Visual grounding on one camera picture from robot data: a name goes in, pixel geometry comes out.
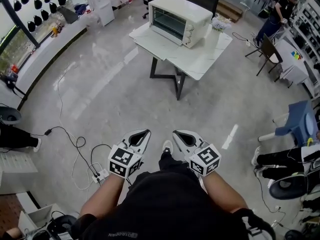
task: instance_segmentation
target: red object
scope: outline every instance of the red object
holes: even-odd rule
[[[18,74],[18,72],[19,72],[19,69],[17,68],[17,66],[16,66],[15,64],[13,64],[13,65],[11,66],[11,70],[12,70],[14,73],[16,73],[16,74]]]

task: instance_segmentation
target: white tablecloth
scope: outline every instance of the white tablecloth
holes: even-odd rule
[[[290,82],[298,85],[305,81],[308,77],[308,71],[304,64],[304,59],[296,59],[292,52],[298,52],[291,44],[285,40],[281,40],[277,45],[276,49],[283,59],[281,63],[282,73],[281,79],[287,79]]]

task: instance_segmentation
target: toaster oven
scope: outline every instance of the toaster oven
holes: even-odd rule
[[[206,35],[212,17],[212,12],[187,0],[149,2],[150,28],[188,48]]]

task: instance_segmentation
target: white shoe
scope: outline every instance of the white shoe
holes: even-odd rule
[[[263,172],[265,169],[267,169],[267,167],[262,167],[261,169],[256,170],[256,171],[255,171],[255,176],[256,176],[257,178],[263,178],[262,172]]]
[[[38,138],[38,145],[36,145],[36,147],[33,148],[33,152],[34,153],[37,153],[41,147],[41,143],[42,143],[42,140],[40,138]]]
[[[172,143],[171,140],[166,140],[164,143],[163,143],[163,146],[162,146],[162,151],[163,152],[169,152],[170,154],[172,154],[174,152],[174,145]]]
[[[257,162],[257,158],[258,158],[259,155],[261,155],[261,146],[258,146],[254,151],[254,156],[253,156],[253,158],[251,160],[251,164],[254,167],[259,165],[258,162]]]

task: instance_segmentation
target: concrete floor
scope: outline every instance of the concrete floor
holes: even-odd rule
[[[171,80],[150,79],[152,57],[138,49],[129,33],[147,22],[142,18],[146,6],[141,0],[122,8],[117,18],[106,27],[91,15],[88,32],[65,51],[49,68],[31,92],[22,107],[20,128],[34,134],[43,134],[61,122],[76,137],[84,136],[86,145],[81,153],[90,159],[91,149],[98,144],[117,144],[131,130],[148,128],[152,135],[145,152],[145,164],[138,171],[155,172],[163,141],[172,139],[172,131],[186,129],[198,132],[213,143],[222,155],[221,176],[247,201],[249,207],[264,220],[272,223],[283,217],[270,213],[261,198],[261,189],[253,173],[251,159],[259,145],[258,136],[275,130],[272,119],[288,112],[288,105],[308,99],[302,86],[278,81],[276,72],[268,74],[267,65],[260,75],[256,73],[263,63],[258,54],[245,58],[252,51],[245,42],[233,38],[232,43],[199,82],[187,78],[181,100],[177,101]],[[226,33],[237,32],[251,39],[262,22],[250,12]],[[158,62],[157,71],[174,72],[166,62]],[[224,145],[232,129],[237,128],[229,145]],[[77,156],[76,149],[62,129],[54,129],[42,138],[39,153],[32,159],[39,177],[31,190],[40,205],[58,203],[67,211],[79,211],[87,199],[87,165],[79,158],[75,163],[73,180],[71,171]],[[266,152],[291,149],[290,137],[265,141]],[[98,147],[93,162],[107,166],[109,149]],[[175,147],[174,157],[183,159]],[[268,194],[268,180],[262,179],[263,195],[270,209],[282,206],[286,212],[282,223],[291,226],[291,220],[300,208],[299,200],[279,201]],[[91,196],[98,188],[93,183]],[[125,183],[120,202],[125,198]]]

